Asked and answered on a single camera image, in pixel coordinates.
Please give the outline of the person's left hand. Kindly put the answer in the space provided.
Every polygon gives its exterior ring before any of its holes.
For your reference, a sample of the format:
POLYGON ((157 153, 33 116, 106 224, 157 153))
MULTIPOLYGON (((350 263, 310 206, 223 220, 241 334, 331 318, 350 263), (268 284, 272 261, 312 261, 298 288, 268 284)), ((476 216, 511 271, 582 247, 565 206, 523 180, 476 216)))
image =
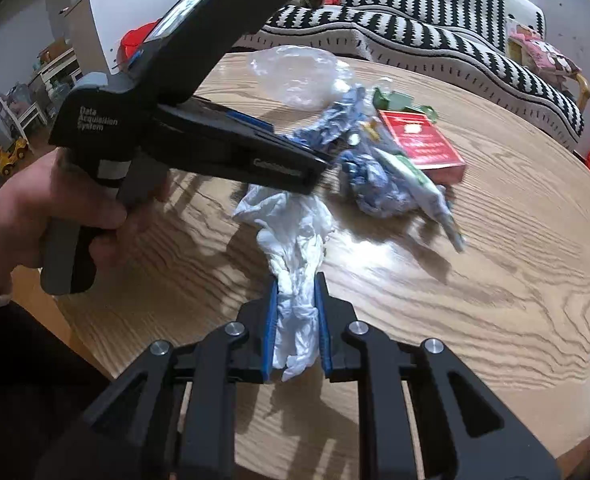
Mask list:
POLYGON ((104 230, 92 240, 90 255, 98 268, 107 268, 126 258, 135 237, 151 225, 156 206, 168 200, 166 174, 145 203, 127 211, 83 171, 66 168, 64 160, 65 151, 56 148, 0 188, 0 306, 10 302, 16 266, 41 266, 41 238, 50 220, 104 230))

